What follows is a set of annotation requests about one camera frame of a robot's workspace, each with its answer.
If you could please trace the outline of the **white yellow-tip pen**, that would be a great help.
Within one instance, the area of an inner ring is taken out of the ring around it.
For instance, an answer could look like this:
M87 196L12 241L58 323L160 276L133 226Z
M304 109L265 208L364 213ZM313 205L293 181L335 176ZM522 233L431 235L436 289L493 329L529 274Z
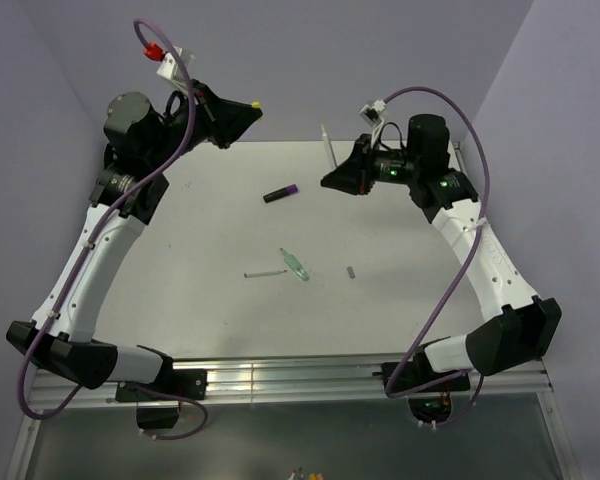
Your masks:
M326 153L327 159L330 163L330 166L333 169L336 169L338 167L337 159L335 156L335 152L333 150L333 146L332 146L330 137L328 135L327 129L324 124L321 125L321 136L322 136L322 141L323 141L323 145L325 148L325 153Z

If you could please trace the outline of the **black purple marker pen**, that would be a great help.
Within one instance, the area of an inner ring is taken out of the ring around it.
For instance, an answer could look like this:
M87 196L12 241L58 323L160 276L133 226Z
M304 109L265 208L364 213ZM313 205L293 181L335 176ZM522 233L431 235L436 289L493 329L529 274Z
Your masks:
M270 193L267 193L267 194L265 194L265 195L263 196L263 201L264 201L266 204L268 204L268 203L271 203L271 202L274 202L274 201L277 201L277 200L280 200L280 199L286 198L286 197L288 197L288 196L291 196L291 195L288 195L288 194L286 193L286 191L285 191L285 188L286 188L286 187L287 187L287 186L285 186L285 187L282 187L282 188L280 188L280 189L277 189L277 190L275 190L275 191L273 191L273 192L270 192Z

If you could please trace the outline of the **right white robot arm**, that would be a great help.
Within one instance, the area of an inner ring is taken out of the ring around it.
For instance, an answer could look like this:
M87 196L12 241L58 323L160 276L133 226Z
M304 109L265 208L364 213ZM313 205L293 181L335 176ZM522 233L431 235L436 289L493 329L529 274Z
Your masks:
M413 116L406 144L384 150L369 134L321 181L324 188L367 195L377 183L404 185L413 203L448 243L478 299L483 324L455 337L418 343L386 374L387 395L433 390L475 371L491 376L546 354L562 316L523 278L488 224L467 176L452 168L444 118Z

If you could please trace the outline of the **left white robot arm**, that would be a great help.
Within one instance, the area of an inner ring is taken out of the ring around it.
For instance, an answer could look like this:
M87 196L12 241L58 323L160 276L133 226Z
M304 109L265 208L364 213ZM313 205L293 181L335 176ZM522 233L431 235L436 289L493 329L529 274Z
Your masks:
M170 356L101 342L94 333L124 258L169 187L163 173L169 158L203 142L227 149L263 115L257 104L222 99L199 81L192 88L191 98L172 92L163 113L140 92L109 103L104 168L90 195L83 232L43 305L30 321L13 322L6 334L26 364L88 389L136 382L152 399L173 391Z

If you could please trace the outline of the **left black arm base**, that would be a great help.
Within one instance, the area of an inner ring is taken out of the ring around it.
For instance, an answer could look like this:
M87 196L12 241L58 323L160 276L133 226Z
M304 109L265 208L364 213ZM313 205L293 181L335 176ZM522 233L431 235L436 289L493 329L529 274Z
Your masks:
M179 440L193 436L206 427L209 412L201 403L206 396L205 369L176 369L165 381L153 384L120 382L116 387L116 403L136 404L136 425L144 435L157 440ZM201 413L198 424L190 431L169 434L181 419L184 406Z

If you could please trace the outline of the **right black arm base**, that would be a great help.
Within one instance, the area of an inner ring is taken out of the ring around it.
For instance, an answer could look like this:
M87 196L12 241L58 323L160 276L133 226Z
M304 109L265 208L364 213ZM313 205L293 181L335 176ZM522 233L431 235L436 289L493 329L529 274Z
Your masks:
M394 390L429 393L428 397L409 399L408 404L411 414L418 422L432 426L433 423L439 424L450 419L453 408L452 393L468 392L471 388L467 375L443 381L445 377L454 374L456 371L436 373L428 367L417 367L414 361L410 361L400 373Z

